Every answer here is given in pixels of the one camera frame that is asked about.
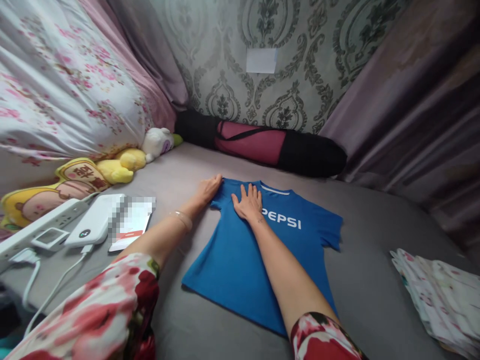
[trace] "blue t-shirt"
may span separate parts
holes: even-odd
[[[240,200],[241,184],[248,192],[248,182],[224,179],[211,202],[212,208],[220,210],[220,221],[182,283],[212,302],[287,336],[257,241],[248,223],[237,215],[233,206],[231,194],[236,194]],[[252,182],[252,185],[261,191],[266,221],[336,313],[323,246],[340,250],[342,218],[305,200],[293,190],[277,190],[261,181]]]

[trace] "white plush toy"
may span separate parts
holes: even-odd
[[[166,127],[152,127],[145,134],[141,150],[145,153],[145,160],[151,163],[161,154],[174,147],[174,137]]]

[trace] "white paper note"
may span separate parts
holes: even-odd
[[[274,74],[277,53],[277,48],[248,48],[246,50],[246,72]]]

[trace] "forearm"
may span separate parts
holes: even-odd
[[[253,216],[248,223],[258,243],[287,333],[290,335],[295,322],[308,312],[322,313],[340,323],[322,292],[263,215]]]
[[[206,205],[207,203],[203,199],[194,196],[178,210],[193,221]],[[150,255],[161,269],[186,233],[187,227],[182,220],[178,217],[167,216],[130,244],[116,259],[128,254],[143,253]]]

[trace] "bracelet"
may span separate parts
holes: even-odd
[[[192,219],[190,219],[189,216],[187,214],[185,214],[184,212],[175,210],[175,211],[172,211],[171,213],[169,213],[168,216],[172,217],[172,218],[179,219],[185,225],[187,233],[190,230],[192,230],[192,226],[193,226]]]

